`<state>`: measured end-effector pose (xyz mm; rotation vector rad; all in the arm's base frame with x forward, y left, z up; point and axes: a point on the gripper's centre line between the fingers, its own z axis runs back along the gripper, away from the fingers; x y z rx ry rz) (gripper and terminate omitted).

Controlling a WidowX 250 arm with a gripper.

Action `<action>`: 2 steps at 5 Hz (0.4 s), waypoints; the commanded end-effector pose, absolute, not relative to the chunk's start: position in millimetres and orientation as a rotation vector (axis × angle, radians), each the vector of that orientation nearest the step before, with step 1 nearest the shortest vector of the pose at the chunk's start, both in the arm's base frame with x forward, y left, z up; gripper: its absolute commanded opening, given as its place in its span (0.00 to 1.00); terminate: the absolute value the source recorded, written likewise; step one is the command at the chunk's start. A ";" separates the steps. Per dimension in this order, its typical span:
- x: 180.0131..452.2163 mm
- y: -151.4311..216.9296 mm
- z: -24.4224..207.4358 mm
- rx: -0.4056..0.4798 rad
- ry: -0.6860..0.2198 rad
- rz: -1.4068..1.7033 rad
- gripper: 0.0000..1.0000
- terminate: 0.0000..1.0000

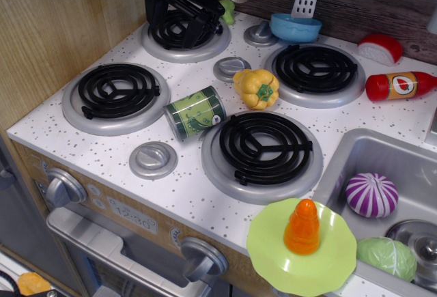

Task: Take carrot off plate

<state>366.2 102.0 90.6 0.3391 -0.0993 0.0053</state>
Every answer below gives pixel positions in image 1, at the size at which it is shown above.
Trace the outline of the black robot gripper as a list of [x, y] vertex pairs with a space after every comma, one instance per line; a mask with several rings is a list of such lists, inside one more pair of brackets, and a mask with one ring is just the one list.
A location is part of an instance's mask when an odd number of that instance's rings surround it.
[[222, 34], [220, 18], [225, 10], [219, 0], [145, 0], [147, 22], [150, 27], [161, 25], [169, 6], [181, 10], [189, 19], [182, 40], [182, 48], [193, 48], [204, 34]]

